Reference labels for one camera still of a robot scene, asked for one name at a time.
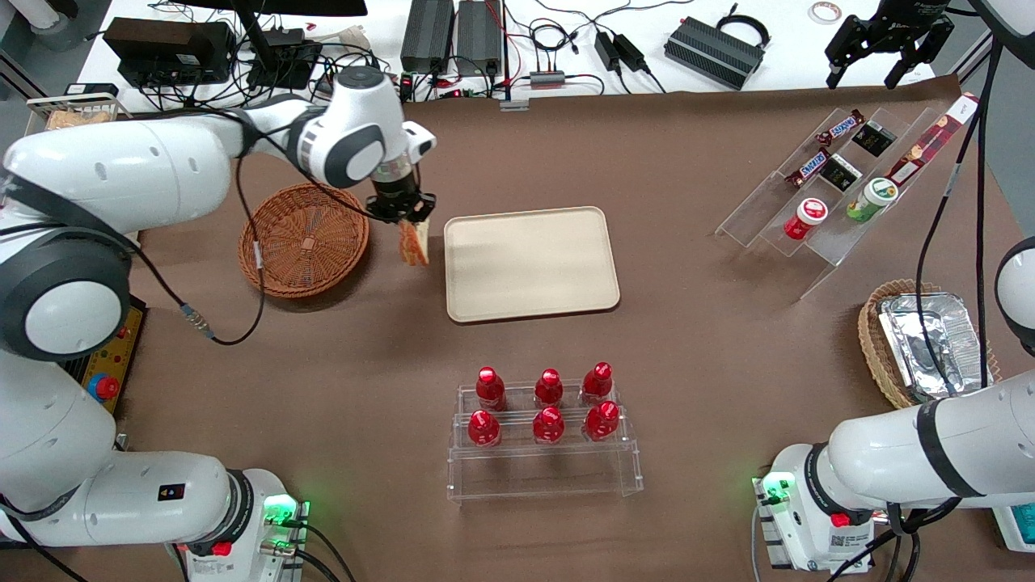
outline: aluminum foil tray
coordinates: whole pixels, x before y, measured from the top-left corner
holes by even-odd
[[[920,402],[980,389],[980,350],[967,305],[951,293],[924,294],[922,302],[927,336],[949,385],[935,367],[924,343],[914,294],[886,297],[877,307],[903,384]]]

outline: wicker basket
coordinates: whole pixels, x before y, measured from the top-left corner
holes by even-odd
[[[920,290],[923,293],[937,293],[941,287],[924,283]],[[891,353],[891,347],[884,337],[884,329],[877,318],[877,303],[891,295],[903,295],[916,292],[916,284],[912,279],[898,279],[890,281],[880,286],[869,295],[862,309],[859,310],[859,344],[862,346],[862,353],[866,356],[866,366],[874,376],[877,385],[884,392],[895,408],[907,408],[919,404],[913,398],[912,392],[907,388],[898,376],[898,366],[895,365],[895,356]],[[999,363],[996,356],[988,348],[988,369],[995,382],[1000,382]]]
[[[344,190],[334,191],[353,206],[362,205]],[[366,217],[331,200],[309,183],[286,187],[255,212],[262,246],[266,294],[295,299],[309,297],[338,284],[366,250],[371,226]],[[252,285],[259,288],[252,226],[244,225],[237,259]]]

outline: red wire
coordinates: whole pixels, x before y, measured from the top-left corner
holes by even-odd
[[[521,66],[522,66],[521,51],[518,50],[518,45],[514,42],[513,38],[510,37],[510,34],[507,32],[507,30],[503,28],[503,24],[502,22],[500,22],[500,17],[496,13],[496,8],[493,8],[493,5],[489,2],[485,2],[485,7],[489,8],[489,13],[493,14],[493,20],[496,21],[496,26],[500,27],[500,30],[503,31],[503,36],[507,39],[508,42],[510,42],[510,46],[513,47],[514,49],[514,54],[518,55],[518,70],[514,71],[514,76],[508,78],[504,75],[503,85],[506,86],[509,85],[511,82],[513,82],[515,78],[521,76]]]

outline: clear acrylic shelf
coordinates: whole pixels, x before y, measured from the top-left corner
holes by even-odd
[[[538,413],[533,400],[534,382],[508,384],[507,410],[494,412],[500,421],[500,444],[482,448],[467,436],[471,413],[478,410],[473,385],[456,392],[456,413],[449,438],[448,498],[457,503],[472,499],[553,497],[586,493],[619,493],[625,497],[643,491],[640,448],[632,423],[621,405],[617,388],[609,398],[619,404],[619,427],[607,439],[593,442],[582,435],[590,407],[579,402],[581,379],[562,380],[564,397],[559,407],[564,435],[555,444],[538,444],[532,419]]]
[[[884,109],[878,109],[867,120],[879,123],[896,136],[895,141],[880,155],[875,156],[852,141],[857,127],[848,132],[827,146],[827,151],[837,154],[858,170],[862,177],[845,192],[841,192],[822,176],[809,178],[801,188],[795,188],[785,181],[819,151],[821,144],[816,135],[836,125],[850,115],[842,109],[835,109],[829,117],[814,129],[804,142],[773,173],[762,181],[750,195],[722,222],[715,234],[724,233],[742,246],[750,248],[760,240],[778,251],[785,257],[793,257],[805,250],[822,259],[824,266],[801,297],[808,295],[840,266],[856,243],[869,230],[880,215],[894,207],[894,203],[864,223],[848,216],[846,210],[862,187],[871,179],[886,175],[903,155],[916,143],[920,135],[941,117],[934,109],[927,108],[912,123],[907,123]],[[900,190],[898,199],[905,197],[912,184],[919,179],[914,175]],[[795,240],[783,232],[786,223],[805,198],[822,200],[830,214],[823,224],[812,228],[802,240]]]

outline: white desk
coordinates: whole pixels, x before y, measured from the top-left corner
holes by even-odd
[[[759,69],[748,79],[744,85],[745,91],[765,91],[778,89],[807,89],[826,87],[826,78],[829,66],[824,55],[830,37],[837,30],[838,25],[820,25],[812,22],[806,12],[814,0],[740,0],[738,13],[748,14],[762,21],[769,29],[772,40],[766,48],[765,59]],[[587,7],[589,3],[582,0],[543,0],[548,6],[567,9],[581,9],[591,16],[596,16],[611,6],[621,5],[620,0],[595,5],[593,8]],[[633,0],[633,5],[648,5],[656,3],[653,0]],[[728,91],[729,89],[714,83],[705,77],[674,62],[664,57],[664,42],[678,26],[679,20],[687,16],[707,23],[715,23],[729,12],[732,0],[696,0],[691,4],[666,5],[658,8],[643,11],[622,11],[601,19],[601,23],[615,29],[616,32],[625,34],[645,55],[648,64],[657,76],[658,80],[669,91]],[[878,0],[836,0],[844,13],[856,13],[862,18],[868,18],[877,7]],[[185,20],[178,13],[160,12],[147,6],[148,0],[112,0],[108,14],[105,17],[103,26],[115,17],[146,18],[154,20]],[[403,34],[406,30],[407,16],[410,10],[410,0],[367,0],[369,14],[362,18],[306,18],[306,17],[284,17],[284,24],[288,28],[302,27],[306,23],[313,23],[316,28],[308,32],[312,37],[331,34],[348,28],[354,24],[361,24],[365,29],[366,36],[371,40],[374,53],[391,63],[391,70],[398,72],[402,68],[400,62],[400,51],[403,46]],[[535,18],[545,17],[553,19],[564,26],[569,31],[586,21],[575,14],[566,14],[544,10],[535,0],[509,0],[510,13],[519,22],[528,24]],[[194,8],[195,19],[204,21],[209,18],[211,10]],[[525,33],[523,28],[513,23],[508,23],[508,32]],[[758,34],[745,25],[730,25],[723,30],[738,36],[748,42],[758,42]],[[551,33],[542,33],[543,41],[554,41],[555,36]],[[558,53],[559,67],[568,75],[592,74],[603,79],[607,85],[607,93],[616,94],[624,92],[618,83],[618,78],[614,72],[603,69],[596,51],[593,48],[594,31],[592,27],[584,27],[580,30],[575,38],[579,46],[579,54],[574,54],[570,47],[565,47]],[[521,75],[516,74],[518,59],[513,54],[516,46],[521,53],[522,69]],[[535,70],[535,56],[532,43],[526,38],[513,38],[510,47],[510,74],[511,76],[527,75],[529,70]],[[324,54],[333,58],[343,54],[341,48],[328,47],[324,49]],[[883,85],[884,78],[898,60],[897,55],[873,55],[866,59],[855,63],[849,67],[841,80],[841,86],[853,85]],[[122,76],[116,71],[118,57],[108,48],[108,45],[100,38],[94,40],[86,63],[79,77],[83,83],[115,83],[120,90],[119,99],[126,105],[129,111],[153,111],[153,107],[139,91],[129,87]],[[930,66],[920,65],[903,79],[903,84],[914,83],[935,76]],[[646,75],[642,72],[624,74],[625,83],[632,92],[652,93],[657,92],[657,87]],[[536,96],[557,96],[595,94],[599,90],[599,84],[595,80],[579,80],[580,83],[569,83],[565,87],[552,90],[531,90],[527,88],[514,88],[512,98],[524,99]],[[464,79],[456,86],[460,88],[471,88],[476,90],[484,89],[484,81],[480,78]],[[206,98],[217,94],[225,86],[202,86],[197,93],[199,98]],[[418,97],[423,98],[426,90],[419,90]],[[220,101],[223,106],[234,105],[234,99]]]

